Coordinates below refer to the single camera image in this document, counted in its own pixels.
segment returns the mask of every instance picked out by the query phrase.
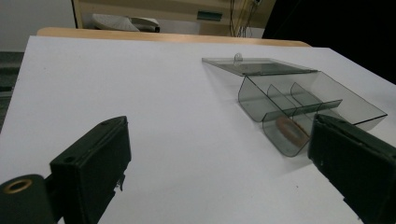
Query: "cable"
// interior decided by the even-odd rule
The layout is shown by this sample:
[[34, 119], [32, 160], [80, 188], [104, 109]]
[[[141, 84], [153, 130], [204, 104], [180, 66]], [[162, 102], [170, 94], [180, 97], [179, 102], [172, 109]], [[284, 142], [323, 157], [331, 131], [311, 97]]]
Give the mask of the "cable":
[[250, 29], [250, 37], [252, 36], [252, 32], [251, 32], [251, 27], [250, 27], [250, 21], [251, 18], [253, 17], [254, 13], [257, 10], [257, 5], [253, 2], [250, 2], [250, 10], [248, 13], [248, 17], [247, 17], [247, 22], [245, 23], [244, 26], [240, 27], [239, 31], [238, 31], [238, 37], [247, 37], [247, 28]]
[[233, 5], [235, 0], [230, 1], [230, 36], [235, 36], [235, 28], [233, 27]]

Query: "black wire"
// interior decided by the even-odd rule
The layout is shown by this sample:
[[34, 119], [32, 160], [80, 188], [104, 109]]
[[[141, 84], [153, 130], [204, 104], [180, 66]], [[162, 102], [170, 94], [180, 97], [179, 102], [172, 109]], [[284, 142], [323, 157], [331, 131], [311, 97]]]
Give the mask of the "black wire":
[[285, 26], [288, 22], [289, 19], [291, 18], [292, 15], [294, 15], [294, 11], [297, 10], [297, 7], [301, 4], [302, 0], [299, 0], [293, 7], [293, 9], [291, 10], [291, 12], [288, 14], [288, 16], [286, 17], [285, 20], [283, 20], [283, 22], [280, 24], [279, 28], [276, 29], [275, 33], [273, 34], [273, 36], [276, 36], [277, 33], [279, 31], [281, 31], [283, 29], [283, 26]]
[[230, 1], [230, 35], [235, 36], [235, 28], [233, 27], [233, 5], [235, 0]]
[[243, 37], [247, 37], [247, 28], [250, 29], [250, 37], [252, 36], [250, 21], [254, 15], [254, 13], [256, 12], [256, 10], [257, 10], [257, 5], [254, 3], [251, 3], [247, 22], [246, 22], [245, 26], [243, 27], [243, 33], [242, 33]]

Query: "white object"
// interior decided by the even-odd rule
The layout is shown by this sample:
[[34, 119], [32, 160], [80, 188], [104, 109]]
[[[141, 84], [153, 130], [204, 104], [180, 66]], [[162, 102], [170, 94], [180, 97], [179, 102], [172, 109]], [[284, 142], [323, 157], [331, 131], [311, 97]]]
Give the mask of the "white object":
[[114, 16], [105, 14], [92, 14], [93, 25], [101, 30], [117, 31], [155, 31], [159, 23], [150, 18], [129, 18], [124, 16]]
[[94, 125], [125, 115], [132, 161], [99, 223], [361, 223], [306, 154], [282, 156], [244, 112], [242, 78], [202, 63], [236, 52], [325, 72], [389, 114], [371, 132], [396, 145], [396, 87], [330, 49], [32, 36], [0, 182], [48, 176]]
[[92, 22], [94, 26], [102, 30], [139, 31], [128, 17], [123, 16], [93, 14]]

